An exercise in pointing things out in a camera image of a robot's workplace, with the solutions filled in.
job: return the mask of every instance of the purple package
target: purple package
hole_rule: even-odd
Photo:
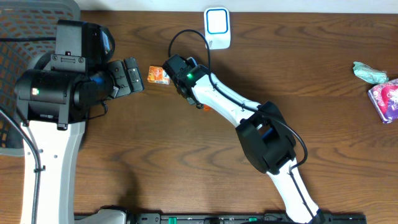
[[[383,123],[398,119],[398,79],[374,86],[368,96]]]

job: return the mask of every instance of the teal wrapper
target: teal wrapper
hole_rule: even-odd
[[[386,72],[371,68],[361,62],[354,62],[354,74],[370,84],[383,84],[388,82]]]

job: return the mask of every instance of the wooden table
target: wooden table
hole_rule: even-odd
[[[195,12],[82,12],[109,27],[113,59],[137,58],[146,90],[110,101],[88,125],[76,170],[75,211],[264,213],[284,210],[274,184],[246,160],[231,124],[190,106],[173,85],[146,81],[182,29],[203,31]],[[211,52],[213,71],[243,96],[274,102],[304,138],[300,168],[314,201],[368,223],[398,219],[398,121],[382,124],[354,61],[398,77],[398,15],[231,13],[232,43]],[[194,34],[173,52],[207,64]],[[93,109],[100,113],[101,108]],[[302,158],[302,148],[296,147]],[[21,215],[24,160],[0,157],[0,223]]]

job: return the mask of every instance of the orange snack package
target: orange snack package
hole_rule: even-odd
[[[170,84],[170,77],[167,75],[162,67],[150,66],[148,73],[148,82],[168,85]]]

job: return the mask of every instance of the white wall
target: white wall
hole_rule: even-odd
[[[82,10],[398,13],[398,0],[75,0]]]

